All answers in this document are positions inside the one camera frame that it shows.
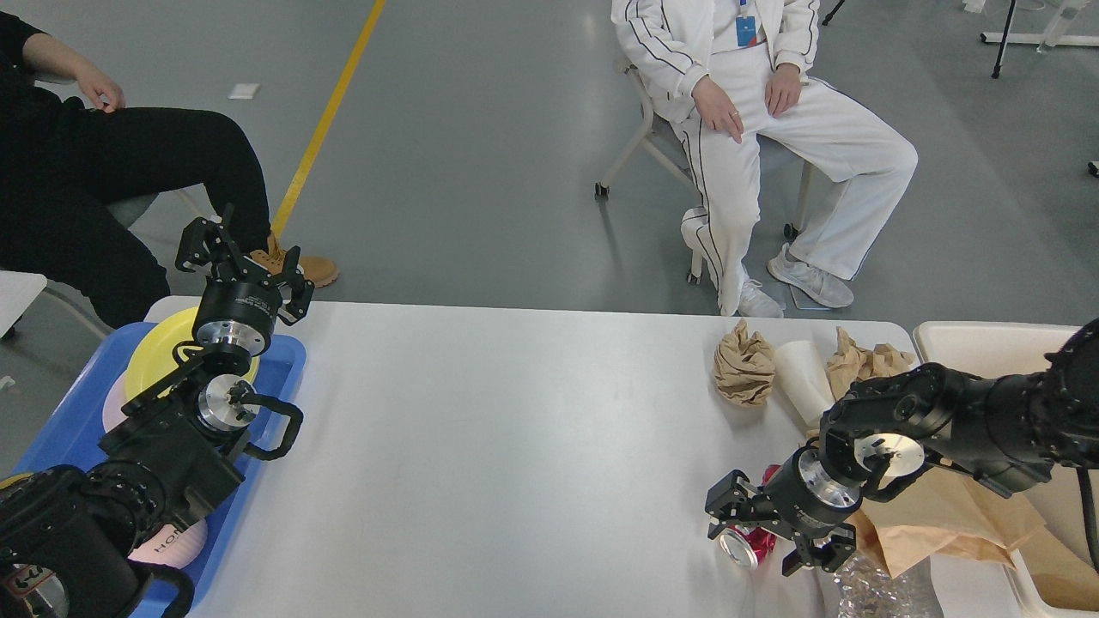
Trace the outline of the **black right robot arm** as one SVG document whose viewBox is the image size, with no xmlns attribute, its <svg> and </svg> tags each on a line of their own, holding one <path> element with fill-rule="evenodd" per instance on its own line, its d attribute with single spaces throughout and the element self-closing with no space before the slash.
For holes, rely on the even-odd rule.
<svg viewBox="0 0 1099 618">
<path fill-rule="evenodd" d="M 1048 369 L 983 379 L 926 363 L 853 385 L 823 413 L 819 437 L 755 486 L 732 470 L 709 493 L 707 536 L 762 529 L 792 541 L 786 576 L 839 570 L 855 551 L 850 516 L 864 500 L 888 503 L 928 470 L 950 470 L 1004 498 L 1077 471 L 1084 537 L 1096 555 L 1089 470 L 1098 464 L 1096 322 L 1048 353 Z"/>
</svg>

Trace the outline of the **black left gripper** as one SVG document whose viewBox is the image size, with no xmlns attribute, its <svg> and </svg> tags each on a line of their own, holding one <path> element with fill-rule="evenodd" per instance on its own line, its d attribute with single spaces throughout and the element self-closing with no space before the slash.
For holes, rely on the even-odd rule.
<svg viewBox="0 0 1099 618">
<path fill-rule="evenodd" d="M 191 329 L 193 340 L 204 347 L 232 344 L 259 356 L 270 347 L 277 317 L 286 325 L 306 317 L 315 285 L 300 266 L 298 246 L 287 251 L 282 271 L 271 275 L 277 293 L 252 284 L 258 282 L 258 266 L 244 257 L 227 233 L 232 216 L 233 205 L 217 221 L 197 216 L 184 228 L 175 267 L 200 271 L 208 278 Z"/>
</svg>

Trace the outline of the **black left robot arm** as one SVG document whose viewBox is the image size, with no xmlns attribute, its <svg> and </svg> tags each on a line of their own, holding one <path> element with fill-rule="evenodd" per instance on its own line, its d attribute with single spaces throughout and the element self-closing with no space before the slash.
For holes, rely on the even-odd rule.
<svg viewBox="0 0 1099 618">
<path fill-rule="evenodd" d="M 100 439 L 92 470 L 62 464 L 3 482 L 4 617 L 130 617 L 156 580 L 176 594 L 162 614 L 185 617 L 195 584 L 180 569 L 131 559 L 165 525 L 187 530 L 215 511 L 245 477 L 240 455 L 270 461 L 295 445 L 303 413 L 245 379 L 270 347 L 277 321 L 307 314 L 313 282 L 291 249 L 282 271 L 246 260 L 220 221 L 185 227 L 176 265 L 206 271 L 191 333 L 176 367 L 122 407 Z"/>
</svg>

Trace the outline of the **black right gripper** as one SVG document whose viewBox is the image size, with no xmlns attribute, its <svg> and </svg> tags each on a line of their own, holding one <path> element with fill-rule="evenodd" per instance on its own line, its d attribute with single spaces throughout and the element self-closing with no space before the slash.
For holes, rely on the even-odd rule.
<svg viewBox="0 0 1099 618">
<path fill-rule="evenodd" d="M 793 551 L 781 563 L 785 578 L 802 567 L 835 573 L 856 550 L 856 528 L 843 523 L 861 506 L 858 488 L 833 481 L 815 446 L 800 446 L 765 482 L 764 494 L 742 470 L 717 481 L 704 500 L 712 519 L 707 539 L 734 525 L 764 527 L 792 539 Z"/>
</svg>

